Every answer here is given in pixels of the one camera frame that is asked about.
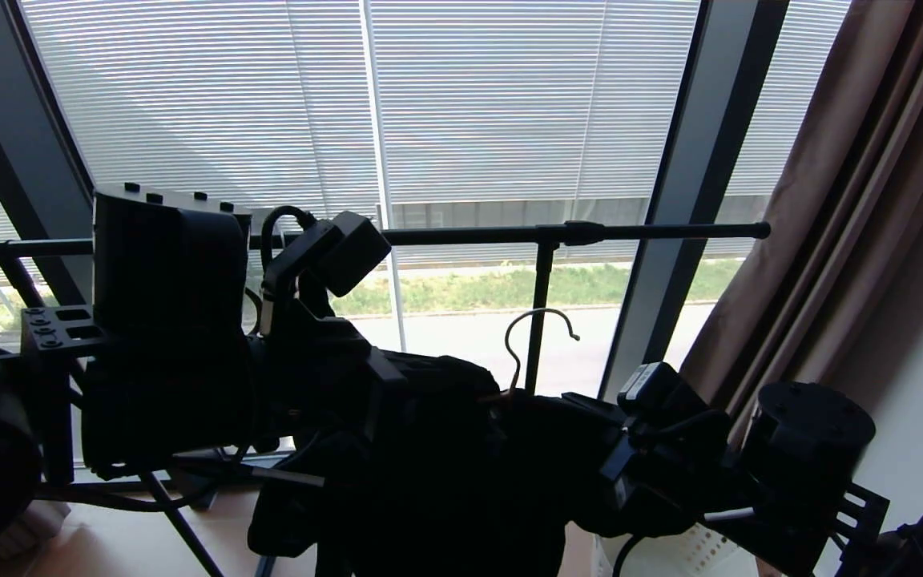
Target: pavement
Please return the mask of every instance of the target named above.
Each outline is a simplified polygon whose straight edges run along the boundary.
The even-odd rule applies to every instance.
[[[675,368],[692,347],[713,304],[686,305],[679,315],[675,332],[664,360]],[[565,311],[579,341],[568,337],[565,322],[554,314],[546,315],[543,324],[541,364],[536,392],[560,395],[574,391],[596,397],[619,308],[574,309]],[[501,387],[507,387],[515,372],[515,361],[505,350],[505,331],[517,316],[515,312],[488,312],[440,317],[406,317],[405,340],[408,352],[417,354],[447,354],[485,366],[494,374]],[[378,347],[400,350],[397,326],[393,318],[359,318],[352,323]],[[512,348],[525,361],[529,343],[529,319],[519,321],[512,331]],[[519,377],[522,386],[525,372]]]

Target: brown curtain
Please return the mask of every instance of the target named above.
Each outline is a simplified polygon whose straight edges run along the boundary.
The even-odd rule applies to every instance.
[[[739,432],[835,368],[923,225],[923,1],[854,0],[765,220],[681,370]]]

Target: wooden floor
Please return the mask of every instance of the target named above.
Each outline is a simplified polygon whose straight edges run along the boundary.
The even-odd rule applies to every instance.
[[[245,543],[254,490],[226,492],[209,511],[182,509],[202,544],[227,577],[254,575],[259,555]],[[569,526],[561,577],[590,574],[592,539]],[[312,577],[315,549],[300,558],[279,558],[274,577]],[[58,536],[17,559],[0,563],[0,577],[131,577],[204,575],[164,515],[74,505]]]

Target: white wall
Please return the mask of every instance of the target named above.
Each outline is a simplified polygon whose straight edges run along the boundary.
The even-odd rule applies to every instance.
[[[923,514],[923,230],[827,384],[875,417],[878,434],[854,481],[891,500],[883,530],[917,521]],[[838,556],[838,549],[825,549],[816,575],[834,575]]]

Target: hanger hook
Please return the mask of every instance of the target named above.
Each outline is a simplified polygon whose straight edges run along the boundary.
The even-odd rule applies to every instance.
[[[515,359],[515,373],[512,376],[512,386],[508,387],[509,393],[515,391],[515,387],[519,382],[519,373],[522,372],[522,361],[520,361],[519,355],[515,354],[515,351],[512,350],[512,342],[510,342],[510,338],[512,337],[512,329],[515,328],[515,325],[518,323],[518,321],[522,321],[523,318],[532,317],[534,314],[543,314],[545,312],[553,312],[553,314],[558,315],[558,317],[565,319],[565,325],[568,325],[568,336],[572,337],[572,340],[574,341],[579,340],[579,335],[576,335],[576,333],[572,331],[572,321],[569,321],[568,315],[561,312],[560,310],[550,307],[537,307],[534,309],[529,309],[523,312],[523,314],[515,317],[515,319],[512,321],[512,324],[508,325],[508,331],[505,331],[505,348],[508,349],[508,354],[512,355],[512,358]]]

